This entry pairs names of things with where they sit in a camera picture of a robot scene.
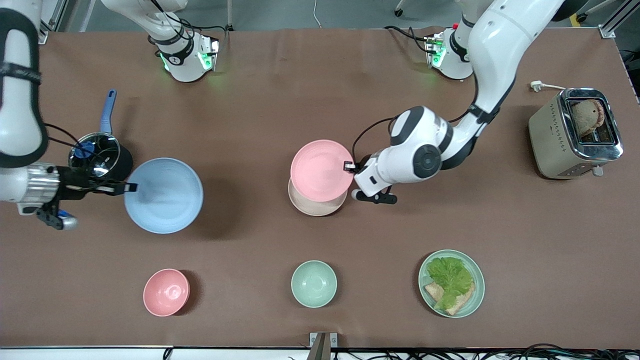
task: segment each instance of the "brown tabletop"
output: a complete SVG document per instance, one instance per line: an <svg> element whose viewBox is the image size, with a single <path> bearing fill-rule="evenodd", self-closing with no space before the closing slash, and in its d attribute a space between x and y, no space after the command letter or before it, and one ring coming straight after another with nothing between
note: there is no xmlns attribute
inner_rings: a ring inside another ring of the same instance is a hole
<svg viewBox="0 0 640 360"><path fill-rule="evenodd" d="M535 41L460 167L395 186L395 206L348 199L325 218L289 202L301 146L329 138L350 147L369 124L419 104L453 119L471 102L473 80L429 70L397 33L301 29L231 33L218 71L183 84L146 37L51 33L41 47L42 114L76 136L96 131L116 88L116 136L136 164L190 164L203 182L202 212L187 229L156 235L133 223L122 197L90 194L63 203L80 220L63 232L0 204L0 345L297 346L311 331L337 331L349 347L640 345L640 109L614 41L596 29L548 29ZM536 173L525 127L556 94L532 93L537 79L608 96L625 154L604 177ZM381 126L358 156L387 145ZM51 143L43 160L64 165L67 151ZM484 302L467 318L438 316L419 295L417 270L440 249L465 252L484 273ZM321 309L291 294L293 270L309 259L339 279ZM142 303L162 268L191 279L180 316L154 317Z"/></svg>

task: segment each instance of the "lettuce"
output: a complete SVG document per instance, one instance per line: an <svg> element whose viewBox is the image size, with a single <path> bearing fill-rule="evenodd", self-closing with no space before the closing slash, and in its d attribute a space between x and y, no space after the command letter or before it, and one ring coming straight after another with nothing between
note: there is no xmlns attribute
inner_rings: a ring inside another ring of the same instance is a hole
<svg viewBox="0 0 640 360"><path fill-rule="evenodd" d="M429 276L444 290L436 309L449 309L456 304L456 297L466 294L473 283L471 273L462 260L456 258L436 258L427 265Z"/></svg>

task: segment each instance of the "pink bowl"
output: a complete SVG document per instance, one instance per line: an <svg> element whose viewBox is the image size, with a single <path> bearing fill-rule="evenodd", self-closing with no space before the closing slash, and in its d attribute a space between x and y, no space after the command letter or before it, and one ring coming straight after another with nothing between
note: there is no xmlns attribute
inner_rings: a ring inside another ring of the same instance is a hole
<svg viewBox="0 0 640 360"><path fill-rule="evenodd" d="M302 147L291 163L291 182L300 195L311 201L337 199L353 180L343 170L345 161L353 161L349 151L333 140L316 140Z"/></svg>
<svg viewBox="0 0 640 360"><path fill-rule="evenodd" d="M189 298L189 281L176 269L164 269L149 278L142 294L145 307L156 316L180 310Z"/></svg>

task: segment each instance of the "silver toaster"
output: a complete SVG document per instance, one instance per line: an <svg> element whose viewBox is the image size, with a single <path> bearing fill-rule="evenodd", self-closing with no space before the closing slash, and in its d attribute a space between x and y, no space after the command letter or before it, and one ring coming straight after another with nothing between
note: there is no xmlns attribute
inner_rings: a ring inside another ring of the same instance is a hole
<svg viewBox="0 0 640 360"><path fill-rule="evenodd" d="M593 99L604 109L604 122L580 135L573 105ZM560 91L529 119L529 136L540 172L550 179L573 179L587 172L602 176L602 167L622 155L622 140L607 98L598 90Z"/></svg>

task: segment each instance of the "green bowl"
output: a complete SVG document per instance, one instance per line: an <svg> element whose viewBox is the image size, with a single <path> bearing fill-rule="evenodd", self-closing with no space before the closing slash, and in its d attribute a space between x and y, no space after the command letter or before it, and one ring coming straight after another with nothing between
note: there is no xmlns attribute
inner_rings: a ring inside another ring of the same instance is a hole
<svg viewBox="0 0 640 360"><path fill-rule="evenodd" d="M338 290L338 278L333 269L318 260L302 263L291 277L293 297L306 307L323 307Z"/></svg>
<svg viewBox="0 0 640 360"><path fill-rule="evenodd" d="M471 277L476 284L476 290L471 294L469 301L467 301L467 303L454 316L447 314L444 310L436 309L436 300L433 300L431 295L429 295L429 293L424 289L425 286L433 282L433 279L429 276L429 272L427 272L427 265L436 258L456 258L462 260L462 263L465 265L465 268L469 270ZM429 255L422 263L422 266L420 266L418 273L418 287L420 288L420 294L427 305L436 313L447 318L463 318L471 315L480 307L480 304L482 304L482 300L484 299L484 277L482 275L482 271L480 271L480 268L473 259L468 257L466 254L455 250L440 250Z"/></svg>

